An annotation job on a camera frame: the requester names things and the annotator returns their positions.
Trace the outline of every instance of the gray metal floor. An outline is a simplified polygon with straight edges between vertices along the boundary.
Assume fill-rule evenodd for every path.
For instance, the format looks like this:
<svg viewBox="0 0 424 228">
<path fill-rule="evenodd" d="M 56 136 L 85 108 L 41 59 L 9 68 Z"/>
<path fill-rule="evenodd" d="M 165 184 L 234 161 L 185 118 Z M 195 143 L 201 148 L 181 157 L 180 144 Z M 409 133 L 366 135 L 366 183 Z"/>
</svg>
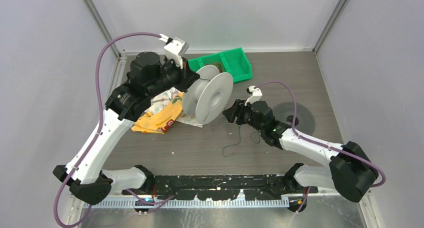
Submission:
<svg viewBox="0 0 424 228">
<path fill-rule="evenodd" d="M 134 209 L 91 209 L 80 228 L 104 227 L 344 227 L 362 228 L 366 222 L 360 205 L 341 196 L 310 196 L 299 215 L 287 208 L 160 209 L 138 216 Z"/>
<path fill-rule="evenodd" d="M 247 53 L 252 65 L 253 78 L 234 84 L 227 107 L 235 99 L 246 99 L 246 88 L 269 80 L 286 82 L 298 103 L 305 105 L 315 117 L 315 137 L 341 142 L 341 135 L 324 86 L 315 55 L 312 52 Z M 186 55 L 188 59 L 202 55 Z M 128 57 L 125 72 L 130 70 Z M 291 101 L 281 85 L 270 84 L 261 88 L 262 100 L 270 107 Z M 219 116 L 203 128 L 174 123 L 166 134 L 145 134 L 129 130 L 119 141 L 104 169 L 125 169 L 142 164 L 154 174 L 284 174 L 296 162 L 316 164 L 304 156 L 269 147 L 263 141 L 250 140 L 253 129 L 241 127 L 241 144 L 229 147 L 234 155 L 223 157 L 222 148 L 239 140 L 235 124 L 218 124 Z"/>
</svg>

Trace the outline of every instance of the cable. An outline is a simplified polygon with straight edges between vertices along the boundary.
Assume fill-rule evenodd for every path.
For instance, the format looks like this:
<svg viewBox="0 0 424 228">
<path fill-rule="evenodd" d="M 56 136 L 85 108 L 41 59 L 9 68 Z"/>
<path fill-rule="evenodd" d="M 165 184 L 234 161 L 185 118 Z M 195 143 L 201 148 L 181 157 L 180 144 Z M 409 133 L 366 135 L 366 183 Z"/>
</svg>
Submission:
<svg viewBox="0 0 424 228">
<path fill-rule="evenodd" d="M 91 142 L 88 144 L 87 149 L 85 149 L 84 153 L 82 153 L 81 157 L 78 159 L 78 161 L 75 163 L 73 168 L 70 170 L 69 174 L 66 176 L 65 180 L 62 182 L 62 185 L 60 186 L 59 190 L 57 191 L 56 198 L 54 199 L 54 204 L 53 204 L 54 219 L 56 220 L 57 224 L 60 225 L 63 228 L 71 228 L 71 227 L 77 226 L 80 223 L 82 223 L 84 221 L 84 219 L 87 218 L 88 213 L 91 209 L 91 205 L 90 205 L 88 207 L 85 215 L 79 221 L 77 221 L 76 223 L 74 223 L 74 224 L 64 224 L 59 217 L 58 204 L 59 204 L 59 198 L 61 197 L 62 191 L 64 190 L 67 182 L 69 181 L 71 176 L 74 174 L 75 170 L 78 169 L 79 165 L 81 164 L 81 162 L 84 160 L 85 156 L 90 151 L 90 149 L 92 148 L 92 146 L 96 142 L 96 140 L 99 137 L 99 134 L 101 133 L 102 128 L 103 128 L 103 122 L 104 122 L 103 121 L 103 103 L 102 103 L 102 97 L 101 97 L 101 94 L 100 94 L 100 81 L 99 81 L 99 71 L 100 71 L 100 63 L 102 61 L 102 57 L 105 54 L 106 50 L 112 44 L 114 44 L 116 41 L 119 41 L 121 39 L 125 39 L 125 38 L 128 38 L 128 37 L 133 37 L 133 36 L 152 36 L 152 37 L 156 37 L 156 38 L 161 38 L 161 36 L 159 34 L 153 34 L 153 33 L 142 32 L 142 33 L 125 34 L 125 35 L 122 35 L 122 36 L 119 36 L 117 38 L 112 39 L 101 50 L 101 52 L 98 56 L 98 59 L 97 59 L 97 63 L 95 65 L 95 91 L 96 91 L 96 94 L 97 94 L 97 103 L 98 103 L 98 110 L 99 110 L 99 122 L 98 122 L 97 131 L 96 131 L 96 134 L 94 135 L 93 139 L 91 140 Z"/>
<path fill-rule="evenodd" d="M 132 190 L 130 190 L 130 189 L 126 189 L 126 191 L 128 192 L 128 193 L 130 193 L 130 194 L 132 194 L 135 198 L 137 198 L 138 199 L 138 201 L 137 202 L 140 202 L 140 203 L 142 203 L 142 204 L 163 204 L 163 203 L 166 203 L 168 200 L 163 200 L 163 201 L 159 201 L 159 202 L 147 202 L 147 201 L 145 201 L 143 198 L 140 198 L 136 193 L 134 193 Z"/>
<path fill-rule="evenodd" d="M 304 206 L 304 203 L 306 202 L 306 200 L 308 199 L 308 194 L 309 191 L 311 190 L 311 187 L 308 186 L 306 193 L 305 193 L 305 198 L 303 198 L 302 203 L 300 204 L 299 208 L 297 208 L 296 210 L 296 214 L 299 214 L 299 211 L 302 209 L 302 207 Z"/>
<path fill-rule="evenodd" d="M 253 140 L 252 134 L 256 134 L 258 136 L 259 140 L 257 142 Z M 255 144 L 259 144 L 261 142 L 261 135 L 259 134 L 259 131 L 254 130 L 252 133 L 250 133 L 250 140 Z"/>
<path fill-rule="evenodd" d="M 223 155 L 224 157 L 229 157 L 229 156 L 232 156 L 232 155 L 234 154 L 234 152 L 232 152 L 230 155 L 225 155 L 225 154 L 224 154 L 224 150 L 225 150 L 227 147 L 231 147 L 231 146 L 239 145 L 239 144 L 241 143 L 241 141 L 242 141 L 242 134 L 240 134 L 240 127 L 241 127 L 241 125 L 237 125 L 237 129 L 238 129 L 238 142 L 237 142 L 237 144 L 230 144 L 230 145 L 224 146 L 224 148 L 222 148 L 222 155 Z"/>
<path fill-rule="evenodd" d="M 217 123 L 218 123 L 218 124 L 222 124 L 222 123 L 224 123 L 224 121 L 225 121 L 225 120 L 226 120 L 226 118 L 221 118 L 221 119 L 219 119 L 219 120 L 218 120 L 218 122 L 217 122 Z"/>
<path fill-rule="evenodd" d="M 271 83 L 281 84 L 281 85 L 283 85 L 284 87 L 286 87 L 286 88 L 287 88 L 288 92 L 289 92 L 289 93 L 290 93 L 290 95 L 291 95 L 291 98 L 293 99 L 293 103 L 294 103 L 294 115 L 293 115 L 293 120 L 296 120 L 296 115 L 297 115 L 296 99 L 295 99 L 295 96 L 294 96 L 294 94 L 293 94 L 292 90 L 290 89 L 290 87 L 289 87 L 288 85 L 286 85 L 285 83 L 283 83 L 283 82 L 281 82 L 281 81 L 268 81 L 268 82 L 265 82 L 265 83 L 263 83 L 263 84 L 260 84 L 260 85 L 255 86 L 255 88 L 259 88 L 259 87 L 261 87 L 261 86 L 263 86 L 263 85 L 271 84 Z M 311 140 L 311 139 L 309 139 L 309 138 L 306 138 L 306 137 L 304 137 L 304 136 L 300 135 L 300 134 L 296 131 L 296 128 L 295 128 L 294 123 L 292 123 L 292 124 L 291 124 L 291 129 L 293 130 L 293 133 L 294 133 L 294 134 L 295 134 L 298 138 L 301 138 L 301 139 L 303 139 L 303 140 L 305 140 L 305 141 L 307 141 L 307 142 L 309 142 L 309 143 L 316 144 L 316 145 L 319 145 L 319 146 L 321 146 L 321 147 L 324 147 L 324 148 L 327 148 L 327 149 L 330 149 L 330 150 L 337 151 L 337 152 L 342 153 L 342 154 L 344 154 L 344 155 L 347 155 L 347 156 L 349 156 L 349 157 L 351 157 L 351 158 L 357 159 L 357 160 L 361 161 L 362 163 L 365 163 L 365 164 L 367 164 L 368 166 L 370 166 L 370 167 L 374 168 L 375 170 L 377 170 L 377 172 L 381 174 L 381 181 L 380 181 L 379 183 L 377 183 L 377 184 L 373 184 L 373 185 L 371 185 L 371 187 L 378 187 L 378 186 L 383 185 L 383 184 L 386 182 L 386 175 L 384 174 L 384 172 L 383 172 L 383 171 L 382 171 L 379 167 L 377 167 L 375 164 L 373 164 L 373 163 L 369 162 L 368 160 L 363 159 L 363 158 L 361 158 L 361 157 L 359 157 L 359 156 L 357 156 L 357 155 L 351 154 L 351 153 L 349 153 L 349 152 L 346 152 L 346 151 L 344 151 L 344 150 L 341 150 L 341 149 L 338 149 L 338 148 L 335 148 L 335 147 L 332 147 L 332 146 L 327 146 L 326 144 L 323 144 L 323 143 L 318 142 L 318 141 L 315 141 L 315 140 Z"/>
<path fill-rule="evenodd" d="M 171 195 L 170 197 L 168 197 L 168 198 L 166 198 L 166 199 L 164 199 L 163 201 L 161 201 L 162 202 L 162 204 L 160 204 L 158 207 L 156 207 L 156 208 L 153 208 L 153 209 L 150 209 L 149 211 L 147 211 L 146 212 L 146 214 L 150 214 L 150 213 L 153 213 L 153 212 L 155 212 L 156 210 L 158 210 L 158 209 L 160 209 L 162 206 L 164 206 L 170 199 L 172 199 L 174 196 L 173 195 Z"/>
</svg>

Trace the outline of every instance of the white cable clip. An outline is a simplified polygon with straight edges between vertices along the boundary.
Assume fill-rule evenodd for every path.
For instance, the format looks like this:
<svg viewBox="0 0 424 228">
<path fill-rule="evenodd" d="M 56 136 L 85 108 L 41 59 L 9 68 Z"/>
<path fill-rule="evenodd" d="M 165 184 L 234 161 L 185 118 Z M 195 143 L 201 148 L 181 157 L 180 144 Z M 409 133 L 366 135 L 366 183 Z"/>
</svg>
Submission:
<svg viewBox="0 0 424 228">
<path fill-rule="evenodd" d="M 187 49 L 189 49 L 188 43 L 175 37 L 172 42 L 165 45 L 163 49 L 165 50 L 165 55 L 168 59 L 173 59 L 177 67 L 180 67 L 181 69 L 184 68 L 182 56 L 186 53 Z"/>
<path fill-rule="evenodd" d="M 298 130 L 296 130 L 297 134 L 293 134 L 293 136 L 296 136 L 297 139 L 301 139 L 301 132 L 299 132 Z"/>
<path fill-rule="evenodd" d="M 259 88 L 255 88 L 254 86 L 249 86 L 247 88 L 247 92 L 250 94 L 250 97 L 248 97 L 244 103 L 245 106 L 247 106 L 248 103 L 252 104 L 256 101 L 259 101 L 259 99 L 262 97 L 262 91 Z"/>
<path fill-rule="evenodd" d="M 164 41 L 166 43 L 168 42 L 168 39 L 170 39 L 168 36 L 160 34 L 159 40 Z"/>
</svg>

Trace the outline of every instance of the white bracket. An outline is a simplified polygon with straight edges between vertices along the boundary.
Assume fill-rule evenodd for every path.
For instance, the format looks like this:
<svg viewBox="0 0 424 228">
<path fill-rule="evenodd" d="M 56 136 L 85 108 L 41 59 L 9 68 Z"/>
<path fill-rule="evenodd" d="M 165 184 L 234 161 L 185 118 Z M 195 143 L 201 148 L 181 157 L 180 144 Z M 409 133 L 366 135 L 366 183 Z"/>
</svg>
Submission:
<svg viewBox="0 0 424 228">
<path fill-rule="evenodd" d="M 250 94 L 250 97 L 248 97 L 246 102 L 244 103 L 245 106 L 247 106 L 248 104 L 252 104 L 256 101 L 259 101 L 259 99 L 261 99 L 262 91 L 259 88 L 255 88 L 254 86 L 249 86 L 247 90 Z"/>
<path fill-rule="evenodd" d="M 330 169 L 324 166 L 302 165 L 294 174 L 296 181 L 303 187 L 318 186 L 328 189 L 336 189 Z"/>
<path fill-rule="evenodd" d="M 164 42 L 168 41 L 168 37 L 161 34 L 161 38 Z M 173 59 L 177 67 L 183 69 L 183 58 L 182 56 L 189 49 L 189 44 L 179 38 L 174 38 L 169 44 L 165 45 L 165 55 L 168 59 Z"/>
</svg>

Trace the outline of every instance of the yellow cloth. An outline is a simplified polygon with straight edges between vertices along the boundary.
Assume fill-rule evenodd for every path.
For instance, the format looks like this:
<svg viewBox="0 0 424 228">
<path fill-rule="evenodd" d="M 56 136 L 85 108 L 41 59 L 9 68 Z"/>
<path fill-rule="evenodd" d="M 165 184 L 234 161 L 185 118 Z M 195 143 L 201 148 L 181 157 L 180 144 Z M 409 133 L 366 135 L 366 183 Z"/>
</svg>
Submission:
<svg viewBox="0 0 424 228">
<path fill-rule="evenodd" d="M 140 117 L 131 128 L 134 132 L 165 134 L 183 111 L 183 93 L 179 92 L 160 112 L 151 111 Z"/>
</svg>

